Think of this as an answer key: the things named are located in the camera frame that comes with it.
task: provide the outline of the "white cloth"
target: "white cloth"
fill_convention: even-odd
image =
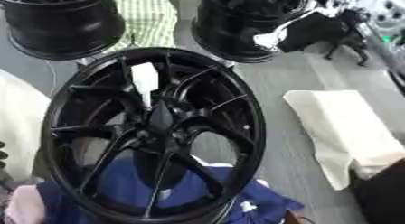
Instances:
[[[40,146],[42,119],[50,100],[39,90],[0,70],[0,141],[5,171],[16,181],[31,176],[33,161]]]
[[[367,180],[405,157],[405,148],[357,91],[289,91],[284,100],[313,140],[316,160],[336,190],[349,185],[350,168]]]

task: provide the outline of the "pink cloth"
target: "pink cloth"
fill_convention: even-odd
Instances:
[[[45,220],[45,207],[35,185],[18,187],[5,210],[15,224],[41,224]]]

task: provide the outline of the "blue cloth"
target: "blue cloth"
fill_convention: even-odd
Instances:
[[[231,168],[210,167],[207,169],[219,179],[226,178]],[[68,198],[55,182],[37,185],[46,210],[45,224],[89,224],[87,215]],[[101,175],[99,192],[111,199],[127,205],[145,207],[150,198],[151,189],[138,178],[137,168],[132,159],[122,159],[112,163]],[[164,192],[158,202],[159,207],[179,206],[195,201],[207,194],[205,183],[192,172],[187,172],[182,181],[172,190]],[[243,212],[240,206],[248,201],[257,206],[249,212]],[[230,224],[276,224],[283,219],[286,210],[299,210],[303,205],[280,196],[271,189],[252,180],[238,195],[225,219]]]

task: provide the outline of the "plaid fabric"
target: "plaid fabric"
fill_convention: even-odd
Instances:
[[[126,21],[121,40],[109,51],[139,47],[174,47],[177,11],[169,0],[116,0]]]

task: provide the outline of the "black wheel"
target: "black wheel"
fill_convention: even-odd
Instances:
[[[151,109],[144,108],[131,80],[130,67],[145,62],[152,62],[159,74]],[[118,114],[123,114],[123,121],[110,124]],[[223,179],[191,157],[191,144],[204,132],[223,135],[237,153]],[[147,48],[112,53],[73,76],[49,107],[42,148],[54,180],[82,208],[107,223],[210,223],[207,214],[226,210],[254,176],[264,154],[265,134],[259,103],[236,74],[197,53]],[[75,142],[82,137],[108,141],[91,167],[82,167],[75,157]],[[134,153],[140,178],[151,188],[144,207],[106,201],[98,192],[100,175],[123,151]],[[159,207],[158,193],[173,188],[186,171],[205,182],[207,195],[180,206]]]

